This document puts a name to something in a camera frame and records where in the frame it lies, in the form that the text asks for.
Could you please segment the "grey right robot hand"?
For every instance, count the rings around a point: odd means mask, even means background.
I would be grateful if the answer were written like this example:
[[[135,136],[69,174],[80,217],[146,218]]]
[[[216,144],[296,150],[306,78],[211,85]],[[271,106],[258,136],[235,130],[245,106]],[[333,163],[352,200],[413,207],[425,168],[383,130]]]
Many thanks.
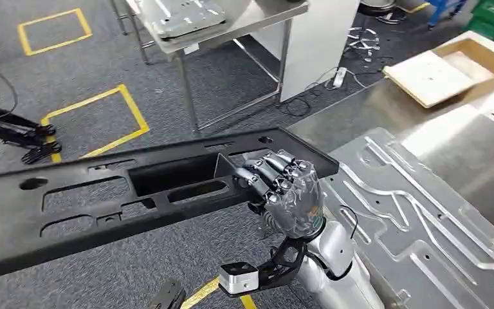
[[[323,198],[315,165],[281,149],[246,160],[234,178],[254,192],[248,207],[267,226],[291,239],[308,238],[323,226]]]

